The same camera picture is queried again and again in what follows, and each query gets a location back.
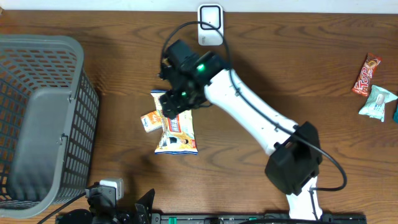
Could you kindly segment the orange white snack packet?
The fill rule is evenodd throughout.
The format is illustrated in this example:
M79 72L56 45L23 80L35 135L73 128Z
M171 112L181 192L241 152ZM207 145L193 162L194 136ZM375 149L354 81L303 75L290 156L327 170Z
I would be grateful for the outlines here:
M141 122L144 130L149 133L162 127L162 118L158 111L152 111L141 116Z

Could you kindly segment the yellow white wipes packet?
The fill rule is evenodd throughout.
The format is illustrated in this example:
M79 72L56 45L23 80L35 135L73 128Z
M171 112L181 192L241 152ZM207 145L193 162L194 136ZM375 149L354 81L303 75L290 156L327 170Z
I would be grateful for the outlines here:
M174 119L163 115L160 97L165 94L165 90L152 90L150 93L154 97L156 111L162 122L162 136L155 154L193 154L197 155L197 142L193 129L192 111L184 111Z

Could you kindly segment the red chocolate bar wrapper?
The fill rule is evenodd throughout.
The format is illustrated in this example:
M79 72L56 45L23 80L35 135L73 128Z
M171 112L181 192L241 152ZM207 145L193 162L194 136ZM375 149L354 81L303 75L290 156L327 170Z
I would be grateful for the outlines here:
M381 57L368 53L363 66L361 67L357 81L353 85L351 91L362 96L368 96L371 80L381 61Z

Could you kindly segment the mint green wipes pack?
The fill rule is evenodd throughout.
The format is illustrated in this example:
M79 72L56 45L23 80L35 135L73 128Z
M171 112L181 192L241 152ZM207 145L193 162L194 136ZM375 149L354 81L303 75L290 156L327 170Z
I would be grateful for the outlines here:
M366 115L370 118L379 119L384 122L386 103L390 103L396 99L397 96L392 92L377 85L373 85L367 101L359 110L358 114Z

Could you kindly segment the blue Listerine mouthwash bottle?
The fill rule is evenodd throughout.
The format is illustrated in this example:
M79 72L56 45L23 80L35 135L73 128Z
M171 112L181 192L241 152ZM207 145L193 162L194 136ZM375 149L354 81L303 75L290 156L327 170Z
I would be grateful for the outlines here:
M396 112L393 115L393 120L394 120L394 122L398 123L398 107L396 109Z

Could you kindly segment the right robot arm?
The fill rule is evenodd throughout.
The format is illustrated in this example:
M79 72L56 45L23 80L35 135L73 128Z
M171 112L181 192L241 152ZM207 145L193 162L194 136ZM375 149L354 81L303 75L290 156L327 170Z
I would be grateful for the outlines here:
M162 54L160 77L172 88L160 98L162 113L174 119L210 102L234 118L263 148L269 160L265 173L283 192L289 216L319 220L316 186L322 157L317 130L309 123L299 126L265 103L242 82L217 54L193 52Z

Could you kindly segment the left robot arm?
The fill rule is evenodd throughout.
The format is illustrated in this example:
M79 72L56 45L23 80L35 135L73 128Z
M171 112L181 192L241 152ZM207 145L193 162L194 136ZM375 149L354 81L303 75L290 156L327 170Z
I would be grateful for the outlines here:
M155 190L150 189L132 211L118 208L117 189L97 185L86 189L89 209L76 209L56 217L57 224L151 224Z

